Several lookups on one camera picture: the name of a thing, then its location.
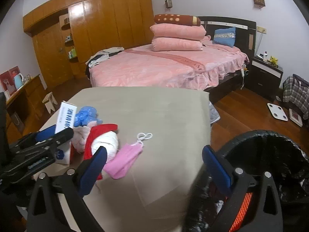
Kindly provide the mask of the white medicine box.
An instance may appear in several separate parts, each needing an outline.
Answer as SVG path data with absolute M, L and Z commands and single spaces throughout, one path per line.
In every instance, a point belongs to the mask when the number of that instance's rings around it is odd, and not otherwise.
M 55 134 L 71 128 L 73 130 L 77 106 L 63 101 L 60 105 L 57 123 L 55 127 Z M 62 165 L 70 165 L 72 154 L 72 138 L 61 143 L 57 147 L 55 162 Z

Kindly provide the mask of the orange mesh net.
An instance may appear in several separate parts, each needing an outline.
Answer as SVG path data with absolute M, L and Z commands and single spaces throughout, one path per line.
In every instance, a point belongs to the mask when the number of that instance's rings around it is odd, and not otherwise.
M 252 193 L 246 193 L 246 195 L 244 196 L 244 200 L 241 204 L 240 210 L 239 210 L 231 228 L 229 229 L 229 232 L 237 231 L 241 227 L 241 224 L 244 221 L 244 217 L 246 215 L 249 204 L 251 202 L 251 198 L 252 198 Z

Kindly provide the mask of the blue plastic bag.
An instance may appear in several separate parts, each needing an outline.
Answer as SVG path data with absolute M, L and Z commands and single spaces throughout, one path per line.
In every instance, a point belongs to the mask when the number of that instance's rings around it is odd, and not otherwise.
M 74 127 L 86 126 L 90 122 L 96 122 L 97 124 L 103 123 L 101 119 L 97 118 L 96 108 L 92 106 L 84 106 L 75 115 Z

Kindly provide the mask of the red cloth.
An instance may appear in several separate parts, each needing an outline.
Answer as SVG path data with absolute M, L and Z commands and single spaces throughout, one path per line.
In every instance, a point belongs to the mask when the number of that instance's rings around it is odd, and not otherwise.
M 107 151 L 107 164 L 103 167 L 109 169 L 107 173 L 113 178 L 112 168 L 110 163 L 115 159 L 119 151 L 119 141 L 117 137 L 118 125 L 116 124 L 101 124 L 91 128 L 90 134 L 87 137 L 85 150 L 84 150 L 84 160 L 91 159 L 96 153 L 99 147 L 104 147 Z

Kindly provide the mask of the pink face mask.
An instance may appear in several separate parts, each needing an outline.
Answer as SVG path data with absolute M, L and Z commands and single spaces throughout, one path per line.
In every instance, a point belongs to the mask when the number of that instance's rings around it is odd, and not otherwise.
M 133 166 L 139 155 L 143 152 L 143 142 L 153 137 L 152 133 L 140 132 L 137 135 L 137 141 L 133 144 L 125 144 L 117 152 L 113 160 L 104 165 L 103 171 L 113 179 L 121 179 Z

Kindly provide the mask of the white plastic bag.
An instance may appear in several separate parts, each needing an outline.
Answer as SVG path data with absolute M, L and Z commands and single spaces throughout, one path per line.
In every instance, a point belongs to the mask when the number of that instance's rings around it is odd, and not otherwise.
M 119 148 L 117 134 L 113 131 L 108 131 L 96 137 L 91 145 L 92 155 L 96 153 L 99 147 L 104 147 L 107 151 L 106 162 L 110 162 L 111 160 L 113 160 Z

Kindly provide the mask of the grey pink sock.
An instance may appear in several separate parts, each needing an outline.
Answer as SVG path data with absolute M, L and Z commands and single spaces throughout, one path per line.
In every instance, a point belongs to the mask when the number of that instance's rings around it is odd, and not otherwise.
M 72 146 L 74 149 L 82 154 L 85 150 L 86 140 L 90 134 L 91 128 L 97 125 L 97 121 L 91 121 L 85 126 L 73 128 Z

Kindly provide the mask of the wooden side cabinet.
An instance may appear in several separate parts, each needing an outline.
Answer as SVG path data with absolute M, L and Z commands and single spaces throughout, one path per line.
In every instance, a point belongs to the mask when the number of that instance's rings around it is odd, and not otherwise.
M 46 107 L 42 103 L 46 91 L 40 77 L 31 78 L 6 103 L 6 131 L 8 143 L 40 129 Z

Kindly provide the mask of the wooden wardrobe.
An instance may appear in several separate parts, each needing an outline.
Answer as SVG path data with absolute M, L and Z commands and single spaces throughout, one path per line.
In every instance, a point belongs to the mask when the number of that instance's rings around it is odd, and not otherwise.
M 23 17 L 49 89 L 81 78 L 99 50 L 149 44 L 153 23 L 151 0 L 49 0 Z

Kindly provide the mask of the white bathroom scale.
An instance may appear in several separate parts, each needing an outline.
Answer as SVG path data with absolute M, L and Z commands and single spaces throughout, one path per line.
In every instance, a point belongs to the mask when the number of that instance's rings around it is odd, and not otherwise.
M 279 105 L 275 105 L 272 103 L 267 103 L 267 107 L 269 109 L 269 111 L 271 112 L 271 115 L 278 120 L 282 120 L 287 122 L 288 118 L 284 112 L 284 110 L 282 109 L 282 107 L 280 107 Z

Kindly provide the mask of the plaid clothes pile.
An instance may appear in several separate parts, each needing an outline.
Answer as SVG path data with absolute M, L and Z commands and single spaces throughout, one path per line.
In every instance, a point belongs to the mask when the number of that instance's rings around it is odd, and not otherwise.
M 303 113 L 303 119 L 308 119 L 308 82 L 293 74 L 283 82 L 283 102 L 291 102 Z

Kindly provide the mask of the dark nightstand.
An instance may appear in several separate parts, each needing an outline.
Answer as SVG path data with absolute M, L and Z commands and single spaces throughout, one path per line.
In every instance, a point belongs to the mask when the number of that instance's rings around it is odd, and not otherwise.
M 283 77 L 283 69 L 253 57 L 245 87 L 270 102 L 275 100 Z

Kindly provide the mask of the brown dotted bolster pillow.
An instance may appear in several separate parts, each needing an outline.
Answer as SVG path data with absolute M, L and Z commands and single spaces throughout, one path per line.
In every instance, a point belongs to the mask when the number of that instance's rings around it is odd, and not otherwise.
M 156 24 L 176 24 L 185 26 L 200 26 L 201 20 L 196 16 L 179 14 L 157 14 L 154 16 Z

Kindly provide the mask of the blue cushion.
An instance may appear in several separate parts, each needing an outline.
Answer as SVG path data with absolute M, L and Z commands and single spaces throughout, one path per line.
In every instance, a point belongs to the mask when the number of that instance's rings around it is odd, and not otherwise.
M 230 27 L 214 31 L 213 43 L 234 47 L 236 41 L 236 28 Z

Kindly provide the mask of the left wall lamp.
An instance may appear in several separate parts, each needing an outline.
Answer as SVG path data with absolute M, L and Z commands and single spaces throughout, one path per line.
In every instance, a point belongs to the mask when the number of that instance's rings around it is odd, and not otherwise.
M 172 0 L 165 0 L 166 9 L 171 9 L 173 7 Z

